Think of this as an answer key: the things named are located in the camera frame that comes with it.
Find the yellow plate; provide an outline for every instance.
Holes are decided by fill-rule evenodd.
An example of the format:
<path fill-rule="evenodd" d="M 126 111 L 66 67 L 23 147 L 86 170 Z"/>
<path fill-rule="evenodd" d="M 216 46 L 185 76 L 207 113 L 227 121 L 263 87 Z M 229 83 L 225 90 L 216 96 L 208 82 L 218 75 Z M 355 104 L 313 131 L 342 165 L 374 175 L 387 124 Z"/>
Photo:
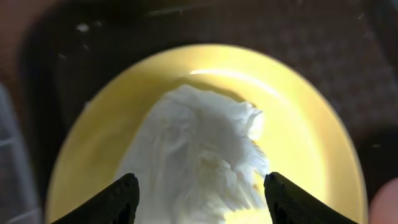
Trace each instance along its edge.
<path fill-rule="evenodd" d="M 101 90 L 78 118 L 58 156 L 48 192 L 48 222 L 111 183 L 151 106 L 183 83 L 249 101 L 263 110 L 264 132 L 257 143 L 268 155 L 271 171 L 348 218 L 368 222 L 356 151 L 331 106 L 289 67 L 252 50 L 225 45 L 192 45 L 156 54 Z M 228 220 L 231 217 L 233 223 L 270 223 L 264 211 L 236 213 Z"/>

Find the dark tray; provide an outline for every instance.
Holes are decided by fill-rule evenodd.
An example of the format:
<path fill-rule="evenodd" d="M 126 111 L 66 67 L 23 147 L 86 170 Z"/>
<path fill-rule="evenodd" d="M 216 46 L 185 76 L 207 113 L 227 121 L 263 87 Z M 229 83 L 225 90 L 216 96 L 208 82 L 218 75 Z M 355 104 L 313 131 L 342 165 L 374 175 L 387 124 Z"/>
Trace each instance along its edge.
<path fill-rule="evenodd" d="M 366 18 L 360 2 L 347 0 L 72 0 L 53 8 L 31 29 L 20 62 L 42 198 L 85 103 L 128 66 L 171 47 L 223 43 L 275 57 L 323 93 L 355 141 L 396 122 L 394 70 Z M 82 23 L 89 31 L 76 29 Z"/>

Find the clear plastic container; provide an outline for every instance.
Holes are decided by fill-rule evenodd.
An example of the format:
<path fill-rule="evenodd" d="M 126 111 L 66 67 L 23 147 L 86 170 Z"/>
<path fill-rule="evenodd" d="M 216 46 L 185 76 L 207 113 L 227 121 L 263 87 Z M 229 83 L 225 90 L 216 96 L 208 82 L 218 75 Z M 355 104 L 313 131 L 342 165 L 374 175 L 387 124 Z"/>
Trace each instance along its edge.
<path fill-rule="evenodd" d="M 0 223 L 42 223 L 32 173 L 12 103 L 0 84 Z"/>

